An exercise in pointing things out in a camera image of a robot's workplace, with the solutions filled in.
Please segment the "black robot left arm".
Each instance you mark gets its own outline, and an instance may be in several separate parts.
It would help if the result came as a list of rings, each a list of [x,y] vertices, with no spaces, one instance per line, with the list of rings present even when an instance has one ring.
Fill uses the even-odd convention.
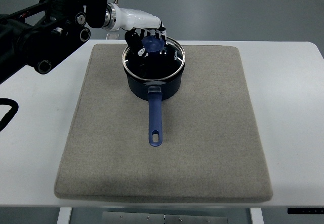
[[[1,14],[1,82],[28,65],[47,74],[109,23],[108,0],[39,0]]]

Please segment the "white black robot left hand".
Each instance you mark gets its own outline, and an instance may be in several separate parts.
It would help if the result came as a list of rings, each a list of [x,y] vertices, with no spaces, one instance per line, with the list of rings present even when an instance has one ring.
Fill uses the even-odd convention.
[[[117,31],[120,28],[126,31],[125,40],[132,53],[143,58],[149,55],[142,43],[145,34],[153,34],[157,40],[163,42],[167,39],[166,28],[158,17],[141,10],[120,8],[117,4],[108,3],[102,29]]]

